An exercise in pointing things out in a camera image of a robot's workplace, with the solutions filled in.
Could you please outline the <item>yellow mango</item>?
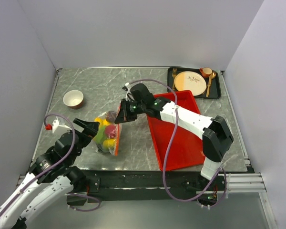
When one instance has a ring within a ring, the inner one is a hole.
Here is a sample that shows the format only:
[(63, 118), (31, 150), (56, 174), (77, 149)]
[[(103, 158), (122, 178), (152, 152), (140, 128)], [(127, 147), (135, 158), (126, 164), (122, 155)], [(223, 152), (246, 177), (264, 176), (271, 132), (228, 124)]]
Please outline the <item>yellow mango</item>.
[(106, 139), (102, 143), (102, 149), (105, 151), (114, 150), (116, 146), (116, 139)]

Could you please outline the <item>yellow pear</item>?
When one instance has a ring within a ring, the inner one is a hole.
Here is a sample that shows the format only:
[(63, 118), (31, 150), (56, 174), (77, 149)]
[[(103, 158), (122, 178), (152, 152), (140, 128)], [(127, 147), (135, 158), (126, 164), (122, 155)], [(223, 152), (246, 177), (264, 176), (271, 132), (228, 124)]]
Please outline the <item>yellow pear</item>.
[(103, 119), (101, 117), (96, 117), (94, 121), (99, 123), (99, 128), (103, 126), (109, 126), (111, 124), (106, 119)]

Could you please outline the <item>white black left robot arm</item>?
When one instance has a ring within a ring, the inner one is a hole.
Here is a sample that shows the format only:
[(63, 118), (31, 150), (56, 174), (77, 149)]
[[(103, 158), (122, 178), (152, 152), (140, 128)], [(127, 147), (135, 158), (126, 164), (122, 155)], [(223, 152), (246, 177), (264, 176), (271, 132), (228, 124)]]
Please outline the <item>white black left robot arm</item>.
[(46, 130), (60, 138), (36, 159), (21, 184), (0, 206), (0, 229), (25, 229), (29, 220), (61, 196), (89, 190), (86, 175), (74, 162), (99, 127), (99, 122), (77, 118), (63, 123), (60, 116), (52, 124), (45, 124)]

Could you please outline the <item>clear zip bag orange zipper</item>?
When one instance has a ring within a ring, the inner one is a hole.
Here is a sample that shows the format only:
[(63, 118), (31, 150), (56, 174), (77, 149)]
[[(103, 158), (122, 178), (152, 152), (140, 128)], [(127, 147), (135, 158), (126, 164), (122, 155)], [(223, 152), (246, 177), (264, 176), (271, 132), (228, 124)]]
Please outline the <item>clear zip bag orange zipper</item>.
[(98, 131), (93, 141), (99, 152), (118, 156), (120, 135), (122, 125), (114, 121), (117, 117), (116, 111), (107, 111), (95, 118), (94, 122), (99, 124)]

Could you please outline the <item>red apple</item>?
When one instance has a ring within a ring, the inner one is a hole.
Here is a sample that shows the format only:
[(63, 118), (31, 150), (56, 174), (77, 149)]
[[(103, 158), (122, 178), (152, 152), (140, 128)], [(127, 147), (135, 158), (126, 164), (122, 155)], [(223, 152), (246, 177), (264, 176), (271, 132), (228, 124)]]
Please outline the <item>red apple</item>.
[(106, 135), (108, 139), (113, 139), (117, 137), (117, 132), (118, 132), (118, 129), (116, 125), (109, 125), (109, 126), (106, 126), (104, 134)]

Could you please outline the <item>dark purple fruit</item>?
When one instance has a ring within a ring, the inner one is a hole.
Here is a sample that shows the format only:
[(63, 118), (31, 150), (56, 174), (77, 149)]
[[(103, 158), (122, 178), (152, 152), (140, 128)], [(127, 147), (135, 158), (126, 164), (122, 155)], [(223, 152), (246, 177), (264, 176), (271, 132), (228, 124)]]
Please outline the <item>dark purple fruit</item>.
[(109, 123), (114, 123), (115, 119), (117, 117), (117, 112), (116, 111), (108, 111), (105, 114), (105, 120)]

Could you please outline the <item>green leaf vegetable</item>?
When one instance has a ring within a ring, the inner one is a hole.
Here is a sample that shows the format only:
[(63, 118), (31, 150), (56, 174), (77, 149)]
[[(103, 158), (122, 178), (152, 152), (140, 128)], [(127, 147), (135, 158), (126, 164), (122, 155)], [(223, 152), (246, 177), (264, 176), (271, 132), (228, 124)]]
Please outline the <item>green leaf vegetable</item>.
[(96, 144), (102, 144), (104, 140), (107, 139), (107, 135), (105, 134), (105, 126), (99, 128), (97, 135), (93, 138), (93, 141)]

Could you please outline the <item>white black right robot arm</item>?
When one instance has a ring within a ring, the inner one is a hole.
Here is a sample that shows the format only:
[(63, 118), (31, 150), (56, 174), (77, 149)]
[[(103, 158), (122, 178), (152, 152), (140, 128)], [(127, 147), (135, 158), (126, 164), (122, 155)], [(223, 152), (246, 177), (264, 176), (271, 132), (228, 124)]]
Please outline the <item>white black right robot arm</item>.
[(134, 86), (126, 83), (123, 89), (127, 94), (120, 101), (115, 124), (132, 122), (138, 115), (145, 114), (162, 122), (176, 124), (200, 138), (205, 160), (199, 184), (202, 189), (210, 190), (216, 184), (214, 175), (234, 141), (226, 120), (221, 116), (212, 118), (197, 114), (164, 97), (155, 98), (143, 83)]

